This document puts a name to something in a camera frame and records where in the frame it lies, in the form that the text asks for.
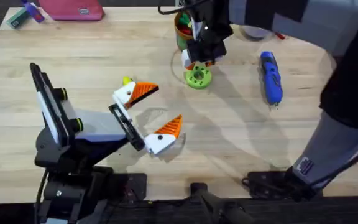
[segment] blue marker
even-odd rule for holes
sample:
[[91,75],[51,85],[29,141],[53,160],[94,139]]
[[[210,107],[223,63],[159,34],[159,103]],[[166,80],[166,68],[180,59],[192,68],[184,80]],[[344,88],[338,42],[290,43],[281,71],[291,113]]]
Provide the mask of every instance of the blue marker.
[[24,7],[27,10],[27,12],[30,14],[31,17],[33,17],[33,19],[35,19],[35,21],[39,23],[45,20],[45,18],[43,17],[41,12],[37,9],[35,4],[31,4],[27,2],[27,0],[23,0],[22,2],[24,3]]
[[262,52],[260,62],[264,73],[263,81],[265,86],[266,98],[269,104],[278,109],[278,104],[283,98],[281,77],[273,52]]

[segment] green gear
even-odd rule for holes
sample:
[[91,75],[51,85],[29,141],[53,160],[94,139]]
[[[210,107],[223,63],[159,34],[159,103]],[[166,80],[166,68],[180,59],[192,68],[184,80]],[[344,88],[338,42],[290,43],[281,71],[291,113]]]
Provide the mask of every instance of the green gear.
[[204,89],[212,81],[212,73],[206,67],[194,66],[186,72],[186,82],[192,88]]

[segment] orange piece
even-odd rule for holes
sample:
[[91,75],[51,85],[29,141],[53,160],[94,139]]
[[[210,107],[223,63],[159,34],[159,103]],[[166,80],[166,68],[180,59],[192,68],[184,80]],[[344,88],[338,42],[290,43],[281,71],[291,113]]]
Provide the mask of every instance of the orange piece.
[[154,83],[136,83],[134,92],[128,93],[132,94],[129,101],[125,104],[125,107],[128,109],[134,104],[138,103],[140,100],[143,100],[145,97],[154,93],[158,90],[158,85]]
[[187,70],[192,70],[195,65],[196,65],[196,62],[193,62],[193,63],[191,63],[191,65],[187,66],[186,69]]
[[212,62],[206,62],[206,63],[205,63],[205,66],[206,66],[206,67],[209,67],[209,66],[212,66],[212,65],[213,65]]
[[159,130],[154,132],[155,134],[172,134],[175,138],[178,138],[181,131],[181,115],[177,116],[175,119],[168,122],[166,125],[162,126]]

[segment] blue pen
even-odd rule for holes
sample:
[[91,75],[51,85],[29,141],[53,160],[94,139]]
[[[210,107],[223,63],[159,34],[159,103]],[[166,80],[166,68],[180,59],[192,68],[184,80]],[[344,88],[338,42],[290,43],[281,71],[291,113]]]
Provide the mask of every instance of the blue pen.
[[260,62],[263,71],[263,81],[265,86],[266,99],[269,104],[278,109],[278,104],[283,98],[283,89],[281,86],[281,76],[278,72],[277,61],[273,52],[262,52]]

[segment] pink bag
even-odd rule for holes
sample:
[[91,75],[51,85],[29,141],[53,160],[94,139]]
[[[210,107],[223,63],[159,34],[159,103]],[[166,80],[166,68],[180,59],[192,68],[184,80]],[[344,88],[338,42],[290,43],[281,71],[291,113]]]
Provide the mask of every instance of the pink bag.
[[54,20],[98,21],[104,16],[98,0],[39,0],[39,3]]

